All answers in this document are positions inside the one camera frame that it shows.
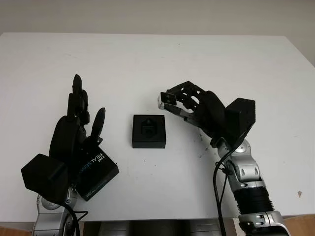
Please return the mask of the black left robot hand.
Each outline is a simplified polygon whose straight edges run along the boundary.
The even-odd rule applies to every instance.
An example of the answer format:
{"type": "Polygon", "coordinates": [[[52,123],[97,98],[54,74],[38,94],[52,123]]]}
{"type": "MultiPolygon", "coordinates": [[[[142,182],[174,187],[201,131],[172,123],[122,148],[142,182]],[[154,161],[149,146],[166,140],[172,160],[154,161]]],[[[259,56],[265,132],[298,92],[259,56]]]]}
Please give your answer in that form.
{"type": "Polygon", "coordinates": [[[72,92],[68,96],[67,114],[59,119],[50,144],[49,156],[66,164],[70,183],[78,182],[84,160],[96,151],[103,139],[100,137],[106,109],[96,114],[89,136],[85,125],[90,122],[88,95],[83,89],[82,79],[76,74],[72,92]]]}

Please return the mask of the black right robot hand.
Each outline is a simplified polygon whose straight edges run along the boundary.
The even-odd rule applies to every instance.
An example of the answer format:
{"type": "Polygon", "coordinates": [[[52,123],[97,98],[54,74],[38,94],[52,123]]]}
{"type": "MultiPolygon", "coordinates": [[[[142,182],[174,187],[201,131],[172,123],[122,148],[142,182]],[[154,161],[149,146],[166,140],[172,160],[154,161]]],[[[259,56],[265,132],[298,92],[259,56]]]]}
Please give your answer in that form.
{"type": "Polygon", "coordinates": [[[202,129],[213,148],[224,142],[225,106],[213,92],[186,81],[161,92],[158,107],[202,129]]]}

